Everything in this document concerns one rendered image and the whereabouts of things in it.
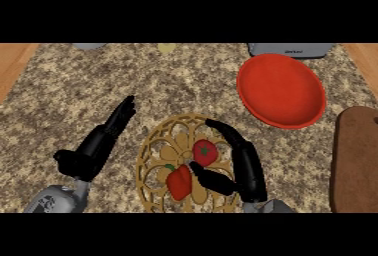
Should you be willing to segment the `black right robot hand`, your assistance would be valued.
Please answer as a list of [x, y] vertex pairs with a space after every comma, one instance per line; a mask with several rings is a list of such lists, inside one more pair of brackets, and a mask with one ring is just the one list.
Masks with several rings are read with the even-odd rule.
[[247, 203], [264, 202], [267, 200], [266, 181], [254, 144], [226, 123], [207, 119], [205, 125], [222, 133], [232, 147], [235, 180], [230, 180], [222, 173], [205, 169], [196, 161], [191, 161], [189, 166], [199, 184], [225, 196], [238, 192], [242, 201]]

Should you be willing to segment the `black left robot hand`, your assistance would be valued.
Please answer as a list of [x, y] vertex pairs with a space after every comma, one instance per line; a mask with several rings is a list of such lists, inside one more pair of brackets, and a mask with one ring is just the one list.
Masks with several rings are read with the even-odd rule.
[[130, 95], [117, 106], [106, 122], [95, 127], [75, 151], [58, 150], [53, 158], [59, 172], [90, 182], [108, 161], [117, 139], [136, 114], [134, 96]]

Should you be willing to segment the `tan openwork round placemat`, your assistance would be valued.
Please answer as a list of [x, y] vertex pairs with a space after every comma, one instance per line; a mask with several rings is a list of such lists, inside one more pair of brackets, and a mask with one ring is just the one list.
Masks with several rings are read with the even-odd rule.
[[148, 212], [217, 212], [241, 210], [239, 195], [225, 196], [205, 189], [192, 177], [192, 193], [177, 201], [165, 179], [174, 169], [192, 159], [192, 146], [201, 139], [216, 144], [219, 156], [208, 169], [235, 179], [230, 146], [220, 133], [205, 126], [207, 116], [188, 113], [171, 116], [154, 128], [140, 146], [136, 161], [136, 188]]

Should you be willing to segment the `red bell pepper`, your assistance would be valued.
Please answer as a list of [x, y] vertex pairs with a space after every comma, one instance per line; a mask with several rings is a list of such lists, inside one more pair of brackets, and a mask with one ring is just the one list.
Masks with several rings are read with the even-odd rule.
[[165, 179], [167, 188], [173, 199], [180, 201], [192, 193], [191, 170], [185, 164], [182, 164], [179, 167], [167, 164], [165, 168], [171, 171]]

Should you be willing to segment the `red bowl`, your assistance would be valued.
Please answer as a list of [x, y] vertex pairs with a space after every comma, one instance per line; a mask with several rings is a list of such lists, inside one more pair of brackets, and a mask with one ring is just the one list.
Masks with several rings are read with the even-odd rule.
[[236, 90], [245, 108], [267, 125], [301, 129], [320, 119], [326, 97], [307, 65], [279, 54], [261, 54], [242, 64]]

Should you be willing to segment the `red tomato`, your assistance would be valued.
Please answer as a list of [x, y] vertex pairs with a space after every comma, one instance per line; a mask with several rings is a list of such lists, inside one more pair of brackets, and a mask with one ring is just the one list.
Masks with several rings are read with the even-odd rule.
[[194, 161], [207, 167], [213, 164], [219, 157], [219, 151], [216, 145], [205, 139], [195, 142], [192, 147]]

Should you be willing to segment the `brown wooden cutting board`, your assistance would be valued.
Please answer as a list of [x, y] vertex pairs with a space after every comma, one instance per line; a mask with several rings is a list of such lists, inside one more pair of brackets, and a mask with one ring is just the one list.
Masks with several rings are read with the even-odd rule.
[[337, 118], [329, 181], [335, 213], [378, 213], [378, 110], [347, 108]]

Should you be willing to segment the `grey round object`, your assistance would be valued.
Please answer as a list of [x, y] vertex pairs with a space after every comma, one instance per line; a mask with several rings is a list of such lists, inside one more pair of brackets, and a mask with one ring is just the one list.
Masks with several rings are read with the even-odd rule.
[[74, 47], [81, 50], [93, 50], [106, 45], [106, 43], [72, 43]]

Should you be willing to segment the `grey appliance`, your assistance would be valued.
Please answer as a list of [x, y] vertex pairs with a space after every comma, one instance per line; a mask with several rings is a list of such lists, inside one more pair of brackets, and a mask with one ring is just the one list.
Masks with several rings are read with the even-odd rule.
[[332, 46], [332, 43], [250, 43], [248, 51], [253, 56], [281, 54], [297, 59], [312, 59], [325, 57]]

